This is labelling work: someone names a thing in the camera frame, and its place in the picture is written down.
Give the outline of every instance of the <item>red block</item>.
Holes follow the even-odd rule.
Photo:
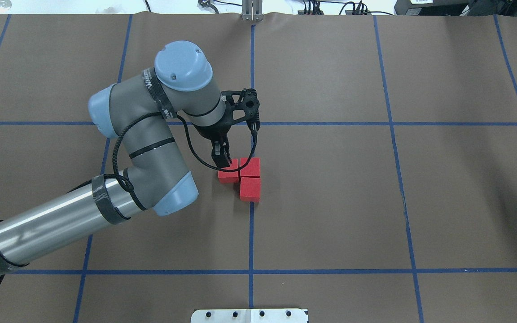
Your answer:
[[[246,163],[247,159],[248,158],[241,158],[241,166]],[[260,178],[260,158],[253,157],[250,163],[245,168],[242,168],[240,173],[241,177]]]
[[[241,201],[259,202],[260,201],[260,178],[241,177]]]
[[[226,170],[235,170],[238,168],[238,159],[233,159],[230,166],[225,168]],[[219,171],[219,182],[223,184],[238,183],[238,172],[221,172]]]

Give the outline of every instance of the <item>metal bracket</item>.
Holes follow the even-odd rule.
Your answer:
[[[308,323],[307,309],[196,310],[191,323]]]
[[[263,0],[242,0],[242,20],[263,20]]]

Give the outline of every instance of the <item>blue joint cap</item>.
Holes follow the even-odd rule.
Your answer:
[[[158,201],[153,207],[153,210],[160,217],[169,215],[195,202],[197,196],[199,196],[199,191],[193,180],[193,175],[191,172],[188,172],[160,201]]]
[[[186,40],[165,46],[154,58],[158,79],[173,90],[201,90],[213,79],[213,68],[199,46]]]
[[[107,138],[117,137],[117,133],[115,133],[115,129],[113,129],[113,124],[111,123],[111,113],[109,112],[109,98],[111,97],[111,88],[114,85],[115,84],[111,84],[108,88],[104,88],[93,94],[91,98],[89,98],[88,103],[91,120]]]

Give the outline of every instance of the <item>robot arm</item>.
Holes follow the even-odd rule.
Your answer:
[[[88,108],[102,134],[123,138],[133,166],[119,178],[99,175],[65,196],[0,221],[0,275],[142,210],[167,215],[193,203],[197,187],[166,123],[179,117],[178,111],[211,141],[219,170],[230,163],[230,127],[247,121],[255,143],[260,127],[256,91],[220,92],[205,55],[188,41],[165,46],[154,67],[93,95]],[[245,116],[233,119],[234,110]]]

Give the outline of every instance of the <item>white metal plate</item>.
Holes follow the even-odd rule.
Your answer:
[[[308,323],[307,309],[196,310],[191,323]]]

